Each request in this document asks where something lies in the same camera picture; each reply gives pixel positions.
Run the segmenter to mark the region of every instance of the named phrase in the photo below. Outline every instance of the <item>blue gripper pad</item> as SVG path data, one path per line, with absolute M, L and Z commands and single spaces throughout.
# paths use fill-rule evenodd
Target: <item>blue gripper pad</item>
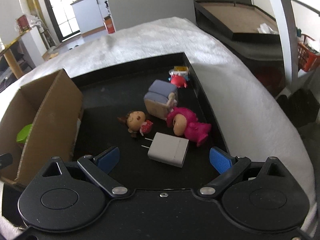
M 210 163 L 220 173 L 224 173 L 236 163 L 234 157 L 222 151 L 218 147 L 213 147 L 209 153 Z
M 117 165 L 120 159 L 118 147 L 111 147 L 93 158 L 98 168 L 108 174 Z

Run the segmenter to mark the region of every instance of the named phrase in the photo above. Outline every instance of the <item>green plastic lid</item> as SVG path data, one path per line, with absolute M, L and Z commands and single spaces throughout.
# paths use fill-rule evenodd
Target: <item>green plastic lid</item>
M 28 124 L 21 129 L 21 131 L 17 134 L 17 143 L 26 143 L 31 126 L 32 124 Z

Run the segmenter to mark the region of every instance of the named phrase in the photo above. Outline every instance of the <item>white fluffy blanket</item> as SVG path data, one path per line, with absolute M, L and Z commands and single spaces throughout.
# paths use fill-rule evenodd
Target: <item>white fluffy blanket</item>
M 53 58 L 0 94 L 0 118 L 17 89 L 64 68 L 70 77 L 127 61 L 185 52 L 218 119 L 231 155 L 277 156 L 308 195 L 316 214 L 314 173 L 300 136 L 273 97 L 224 45 L 191 22 L 168 18 L 101 37 Z

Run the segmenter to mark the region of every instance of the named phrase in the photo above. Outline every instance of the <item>magenta toy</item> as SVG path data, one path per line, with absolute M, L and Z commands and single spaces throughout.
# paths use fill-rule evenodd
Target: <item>magenta toy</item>
M 173 132 L 176 136 L 184 135 L 186 139 L 201 146 L 208 138 L 211 130 L 211 124 L 198 122 L 194 112 L 184 107 L 174 107 L 167 116 L 168 127 L 173 126 Z
M 172 75 L 170 83 L 173 85 L 176 85 L 177 88 L 182 88 L 182 87 L 187 88 L 188 86 L 186 79 L 183 76 L 179 76 L 179 75 Z

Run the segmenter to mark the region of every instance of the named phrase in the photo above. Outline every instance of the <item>doll face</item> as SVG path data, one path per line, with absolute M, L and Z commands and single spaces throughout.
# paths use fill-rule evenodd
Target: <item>doll face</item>
M 187 127 L 187 119 L 182 114 L 177 114 L 173 119 L 173 132 L 176 136 L 182 136 Z
M 130 130 L 137 132 L 146 120 L 146 115 L 142 111 L 134 111 L 128 115 L 127 126 Z

